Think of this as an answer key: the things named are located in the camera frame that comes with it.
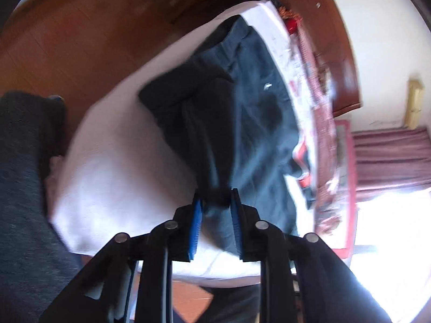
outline mattress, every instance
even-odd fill
[[[86,113],[58,179],[50,222],[70,251],[94,255],[115,234],[149,233],[171,219],[177,207],[191,203],[193,174],[165,143],[137,94],[150,80],[187,60],[223,20],[237,14],[265,41],[283,79],[288,82],[295,76],[290,38],[275,7],[270,2],[245,2],[187,34],[123,80]],[[304,119],[309,115],[307,101],[293,98],[292,103],[298,123],[312,129],[310,119]],[[314,165],[313,142],[307,147]],[[303,236],[313,231],[313,214],[297,181],[289,176],[286,181]],[[260,265],[221,251],[202,230],[195,260],[174,262],[172,272],[173,279],[189,283],[236,287],[258,283]]]

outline person's leg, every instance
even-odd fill
[[[37,322],[78,271],[45,217],[43,179],[65,123],[61,101],[0,98],[0,317]]]
[[[203,288],[213,299],[197,323],[255,323],[260,285],[239,288]]]

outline metal screw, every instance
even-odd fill
[[[317,243],[319,241],[319,237],[315,233],[308,233],[305,236],[305,239],[307,239],[310,243]]]
[[[124,243],[127,239],[129,239],[129,235],[127,233],[118,233],[114,237],[114,240],[117,243]]]
[[[266,230],[269,227],[269,224],[266,221],[257,221],[255,226],[258,230]]]
[[[177,228],[178,227],[178,223],[177,223],[177,221],[174,221],[174,220],[169,220],[169,221],[166,221],[165,222],[165,228],[167,229],[167,230],[174,230],[175,228]]]

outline pink curtain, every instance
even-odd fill
[[[426,128],[363,131],[352,136],[357,201],[370,200],[383,192],[431,187],[431,140]]]

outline reddish-brown floor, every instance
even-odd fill
[[[0,35],[0,96],[63,96],[70,136],[94,102],[201,24],[194,15],[171,24],[162,8],[160,0],[32,0]],[[174,284],[174,306],[187,322],[209,301],[198,287]]]

